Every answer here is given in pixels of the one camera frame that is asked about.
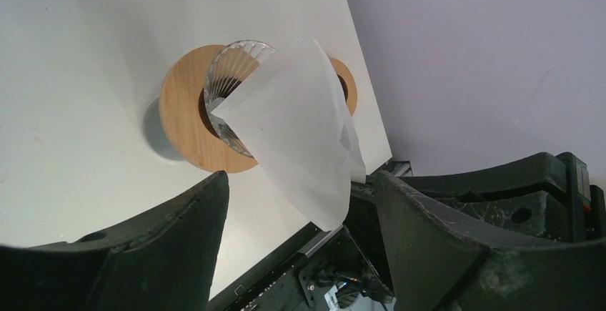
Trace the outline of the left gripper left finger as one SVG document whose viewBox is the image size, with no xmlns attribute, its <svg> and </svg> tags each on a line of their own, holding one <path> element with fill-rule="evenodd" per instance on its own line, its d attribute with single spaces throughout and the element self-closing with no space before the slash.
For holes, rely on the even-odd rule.
<svg viewBox="0 0 606 311">
<path fill-rule="evenodd" d="M 1 247 L 3 310 L 204 310 L 229 204 L 226 172 L 72 243 Z"/>
</svg>

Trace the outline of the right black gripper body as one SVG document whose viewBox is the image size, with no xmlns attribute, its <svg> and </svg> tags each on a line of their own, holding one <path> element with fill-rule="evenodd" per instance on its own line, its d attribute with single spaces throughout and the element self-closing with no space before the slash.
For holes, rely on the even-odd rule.
<svg viewBox="0 0 606 311">
<path fill-rule="evenodd" d="M 605 240 L 605 196 L 570 152 L 533 154 L 496 167 L 400 177 L 423 212 L 477 243 Z"/>
</svg>

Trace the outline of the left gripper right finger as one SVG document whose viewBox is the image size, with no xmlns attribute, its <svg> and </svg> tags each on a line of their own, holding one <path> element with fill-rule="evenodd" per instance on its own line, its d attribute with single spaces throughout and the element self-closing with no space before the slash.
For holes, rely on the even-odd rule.
<svg viewBox="0 0 606 311">
<path fill-rule="evenodd" d="M 603 310 L 605 241 L 496 227 L 388 172 L 375 202 L 396 310 Z"/>
</svg>

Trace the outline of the grey glass carafe brown band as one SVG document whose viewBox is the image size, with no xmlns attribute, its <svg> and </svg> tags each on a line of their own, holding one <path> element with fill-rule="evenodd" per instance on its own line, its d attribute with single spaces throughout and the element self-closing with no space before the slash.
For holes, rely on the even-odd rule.
<svg viewBox="0 0 606 311">
<path fill-rule="evenodd" d="M 147 107 L 142 120 L 142 129 L 147 144 L 158 156 L 173 162 L 184 160 L 164 132 L 159 113 L 159 98 Z"/>
</svg>

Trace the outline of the wooden dripper ring holder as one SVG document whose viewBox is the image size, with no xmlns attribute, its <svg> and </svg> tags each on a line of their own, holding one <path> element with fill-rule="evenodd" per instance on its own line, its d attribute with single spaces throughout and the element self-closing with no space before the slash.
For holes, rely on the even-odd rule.
<svg viewBox="0 0 606 311">
<path fill-rule="evenodd" d="M 212 133 L 205 117 L 203 88 L 208 68 L 224 48 L 213 44 L 193 49 L 172 65 L 159 96 L 159 115 L 170 144 L 206 172 L 245 172 L 257 161 L 231 149 Z"/>
</svg>

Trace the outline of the white paper coffee filter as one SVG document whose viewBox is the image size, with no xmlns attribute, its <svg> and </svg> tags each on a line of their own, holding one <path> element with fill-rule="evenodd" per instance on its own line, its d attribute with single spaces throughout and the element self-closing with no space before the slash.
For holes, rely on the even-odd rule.
<svg viewBox="0 0 606 311">
<path fill-rule="evenodd" d="M 324 231 L 343 223 L 351 184 L 367 171 L 342 85 L 314 38 L 279 47 L 212 114 L 311 222 Z"/>
</svg>

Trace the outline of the clear glass dripper cone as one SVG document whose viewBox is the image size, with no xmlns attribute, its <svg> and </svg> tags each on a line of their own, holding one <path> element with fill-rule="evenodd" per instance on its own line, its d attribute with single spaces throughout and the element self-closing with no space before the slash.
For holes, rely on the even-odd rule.
<svg viewBox="0 0 606 311">
<path fill-rule="evenodd" d="M 222 118 L 212 112 L 274 52 L 273 46 L 261 41 L 232 42 L 220 49 L 212 59 L 204 81 L 204 108 L 214 133 L 236 153 L 248 158 L 252 155 L 239 137 Z"/>
</svg>

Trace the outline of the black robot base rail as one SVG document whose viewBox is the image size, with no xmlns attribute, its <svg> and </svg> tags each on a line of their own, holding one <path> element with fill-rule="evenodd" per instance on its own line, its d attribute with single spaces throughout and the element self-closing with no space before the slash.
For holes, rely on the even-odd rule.
<svg viewBox="0 0 606 311">
<path fill-rule="evenodd" d="M 305 225 L 210 299 L 209 310 L 339 310 L 358 297 L 388 305 L 393 291 L 373 180 L 353 186 L 344 227 Z"/>
</svg>

